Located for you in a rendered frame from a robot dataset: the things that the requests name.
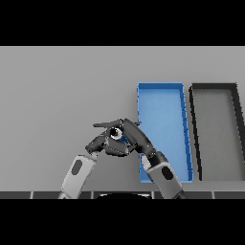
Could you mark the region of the dark left robot hand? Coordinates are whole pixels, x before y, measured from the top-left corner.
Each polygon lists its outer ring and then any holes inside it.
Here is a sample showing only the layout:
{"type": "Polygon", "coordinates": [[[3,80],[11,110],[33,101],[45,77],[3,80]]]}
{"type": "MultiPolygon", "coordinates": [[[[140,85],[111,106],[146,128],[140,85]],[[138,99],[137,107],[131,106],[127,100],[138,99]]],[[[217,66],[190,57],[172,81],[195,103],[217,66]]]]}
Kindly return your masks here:
{"type": "Polygon", "coordinates": [[[128,145],[122,140],[115,140],[111,137],[108,131],[100,133],[85,149],[89,154],[94,152],[102,152],[103,150],[107,155],[125,157],[129,155],[136,147],[137,143],[128,145]]]}

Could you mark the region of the dark right robot hand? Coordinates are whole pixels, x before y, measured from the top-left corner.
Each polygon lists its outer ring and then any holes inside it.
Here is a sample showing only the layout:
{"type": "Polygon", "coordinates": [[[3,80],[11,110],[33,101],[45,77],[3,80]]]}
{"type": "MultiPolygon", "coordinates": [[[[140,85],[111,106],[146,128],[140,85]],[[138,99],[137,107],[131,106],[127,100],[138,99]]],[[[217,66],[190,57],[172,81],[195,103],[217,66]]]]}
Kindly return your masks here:
{"type": "Polygon", "coordinates": [[[113,122],[100,122],[93,124],[94,127],[105,128],[105,131],[108,131],[109,133],[112,127],[119,128],[128,140],[129,145],[133,145],[135,143],[138,144],[134,150],[152,158],[156,154],[157,150],[138,125],[138,122],[132,122],[129,119],[118,119],[113,122]]]}

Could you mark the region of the blue pipe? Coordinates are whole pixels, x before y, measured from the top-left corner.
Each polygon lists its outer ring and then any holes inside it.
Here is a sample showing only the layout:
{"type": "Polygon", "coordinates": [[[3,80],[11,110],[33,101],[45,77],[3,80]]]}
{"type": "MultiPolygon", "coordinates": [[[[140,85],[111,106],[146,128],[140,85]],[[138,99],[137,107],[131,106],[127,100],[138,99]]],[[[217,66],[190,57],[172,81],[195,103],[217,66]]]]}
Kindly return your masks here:
{"type": "Polygon", "coordinates": [[[123,135],[123,132],[119,128],[117,128],[117,127],[112,127],[110,129],[110,137],[113,140],[120,141],[120,142],[123,142],[123,143],[125,143],[125,144],[128,145],[128,140],[123,135]]]}

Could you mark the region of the blue bin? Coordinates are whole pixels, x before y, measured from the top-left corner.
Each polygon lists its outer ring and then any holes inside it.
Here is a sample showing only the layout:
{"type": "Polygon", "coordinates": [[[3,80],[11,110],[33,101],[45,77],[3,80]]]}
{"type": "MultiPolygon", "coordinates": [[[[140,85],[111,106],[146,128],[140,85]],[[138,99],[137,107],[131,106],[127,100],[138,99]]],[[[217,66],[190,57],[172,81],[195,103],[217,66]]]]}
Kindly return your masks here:
{"type": "Polygon", "coordinates": [[[193,180],[186,97],[182,82],[139,82],[138,121],[182,183],[193,180]]]}

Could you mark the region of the dark grey bin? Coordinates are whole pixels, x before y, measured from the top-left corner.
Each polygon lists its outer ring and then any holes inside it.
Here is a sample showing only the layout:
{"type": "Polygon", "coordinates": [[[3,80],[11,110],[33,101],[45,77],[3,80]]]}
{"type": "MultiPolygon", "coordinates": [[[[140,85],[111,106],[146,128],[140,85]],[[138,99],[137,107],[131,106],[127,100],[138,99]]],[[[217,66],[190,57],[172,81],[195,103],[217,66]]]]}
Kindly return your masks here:
{"type": "Polygon", "coordinates": [[[245,181],[245,124],[236,83],[189,88],[200,181],[245,181]]]}

